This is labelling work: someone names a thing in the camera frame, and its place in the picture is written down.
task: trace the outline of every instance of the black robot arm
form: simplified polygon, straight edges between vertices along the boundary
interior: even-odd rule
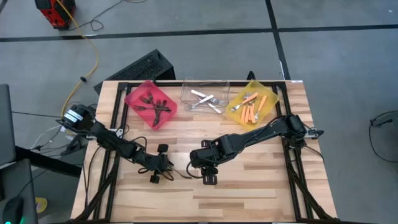
[[[190,153],[190,163],[194,168],[201,169],[203,184],[216,185],[217,165],[234,159],[245,147],[283,136],[289,140],[291,147],[302,147],[306,129],[297,115],[287,115],[274,118],[262,128],[244,134],[227,134],[212,141],[203,140],[203,149]]]
[[[156,156],[148,154],[145,146],[119,138],[115,132],[106,129],[105,125],[95,120],[90,108],[83,105],[73,105],[57,122],[77,134],[95,136],[98,145],[104,149],[116,151],[122,158],[138,163],[148,171],[154,171],[154,175],[150,178],[153,183],[159,183],[157,175],[167,172],[172,166],[166,155],[167,145],[159,147],[159,154]]]

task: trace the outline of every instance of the yellow plastic container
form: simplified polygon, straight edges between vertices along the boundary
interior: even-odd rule
[[[235,112],[231,111],[231,108],[241,104],[244,101],[244,94],[245,93],[251,93],[254,94],[257,92],[259,95],[256,97],[254,100],[254,114],[257,113],[258,107],[260,106],[260,102],[263,96],[267,96],[267,100],[264,103],[264,106],[261,108],[259,112],[259,119],[256,123],[252,123],[249,121],[248,123],[245,123],[244,121],[241,121],[241,115],[242,115],[242,110],[243,110],[243,105],[239,107],[238,110]],[[233,119],[234,121],[238,122],[239,124],[242,124],[244,129],[251,131],[257,127],[257,125],[262,121],[262,119],[267,115],[267,113],[270,112],[270,110],[275,106],[275,104],[279,101],[278,95],[276,95],[274,92],[272,92],[270,89],[262,85],[256,80],[251,80],[243,89],[243,91],[234,98],[233,101],[229,103],[229,105],[226,107],[226,114],[227,117]]]

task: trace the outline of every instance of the gray floor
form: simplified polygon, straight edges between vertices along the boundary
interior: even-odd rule
[[[89,21],[115,2],[76,0],[75,17],[79,23]],[[278,27],[398,24],[398,3],[393,0],[278,0],[272,5]],[[122,2],[99,20],[103,30],[93,32],[86,26],[84,33],[271,27],[263,0]],[[76,32],[52,29],[33,1],[8,0],[0,13],[0,37],[57,35]],[[368,124],[379,113],[397,109],[398,30],[281,33],[280,37],[290,76],[304,80],[315,124],[325,130],[320,144],[338,216],[396,223],[398,167],[373,154]],[[93,85],[154,49],[169,59],[179,79],[242,79],[249,70],[258,79],[283,79],[271,33],[96,39],[94,43],[99,67],[72,99],[84,104],[98,100]],[[14,111],[59,115],[65,97],[93,64],[93,50],[84,40],[0,43],[0,83],[10,84]],[[14,114],[16,143],[31,147],[41,132],[56,125],[52,118]],[[374,144],[384,157],[398,160],[396,135],[388,131],[391,127],[374,131]],[[52,146],[67,141],[62,133]],[[82,157],[78,152],[62,159],[81,164]],[[76,185],[77,180],[51,172],[35,181],[37,196],[50,203],[40,222],[68,218]]]

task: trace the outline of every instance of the black crate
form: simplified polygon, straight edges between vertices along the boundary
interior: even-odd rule
[[[106,80],[175,80],[175,73],[173,65],[155,49]],[[94,86],[98,94],[101,88],[102,82]]]

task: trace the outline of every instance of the wooden tabletop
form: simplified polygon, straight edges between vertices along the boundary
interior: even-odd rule
[[[305,124],[312,126],[311,111],[303,83],[286,82],[286,84],[293,114],[298,114]],[[107,127],[111,122],[117,86],[116,81],[104,82],[99,97],[96,119]],[[130,126],[130,131],[124,137],[133,139],[145,136],[148,139],[147,152],[150,154],[157,154],[158,144],[168,144],[170,160],[180,172],[185,173],[189,153],[200,148],[201,140],[215,139],[223,134],[246,132],[239,124],[228,120],[224,114],[185,111],[180,101],[181,87],[160,87],[160,89],[178,104],[175,116],[158,131],[153,131],[133,110],[129,110],[127,124]],[[243,87],[231,87],[230,99],[233,99],[242,89]],[[122,110],[123,103],[120,104],[116,126],[120,126]],[[272,110],[262,123],[266,124],[275,116],[276,110]],[[320,151],[318,141],[308,139],[306,142],[310,147]],[[89,143],[85,157],[86,173],[96,148],[96,142]],[[104,149],[100,149],[93,160],[88,191],[89,200],[98,189],[104,152]],[[302,160],[309,191],[325,211],[335,217],[335,206],[321,157],[303,149]],[[149,182],[150,172],[138,174],[139,168],[141,168],[140,165],[121,159],[112,222],[286,222],[295,220],[280,138],[247,147],[235,159],[220,165],[216,186],[203,185],[201,179],[183,179],[176,172],[172,172],[175,178],[173,182],[160,177],[159,184],[152,184]],[[190,171],[199,175],[198,169],[191,167]],[[299,190],[297,192],[302,216],[305,217],[302,194]],[[104,217],[107,196],[106,192],[100,217]],[[81,213],[84,201],[85,187],[83,175],[81,175],[72,218]]]

